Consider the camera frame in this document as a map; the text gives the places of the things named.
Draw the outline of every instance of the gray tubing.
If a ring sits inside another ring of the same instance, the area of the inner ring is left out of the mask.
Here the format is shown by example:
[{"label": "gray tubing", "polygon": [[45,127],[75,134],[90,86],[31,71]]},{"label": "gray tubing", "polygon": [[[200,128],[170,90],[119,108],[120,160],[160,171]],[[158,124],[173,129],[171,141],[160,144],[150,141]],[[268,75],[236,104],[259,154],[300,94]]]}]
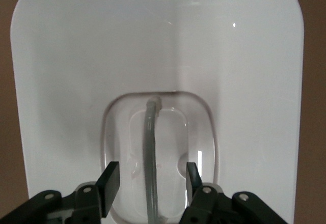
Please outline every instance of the gray tubing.
[{"label": "gray tubing", "polygon": [[147,201],[147,217],[149,224],[158,224],[156,158],[155,158],[155,118],[162,108],[160,97],[152,97],[147,101],[144,125],[145,148],[145,186]]}]

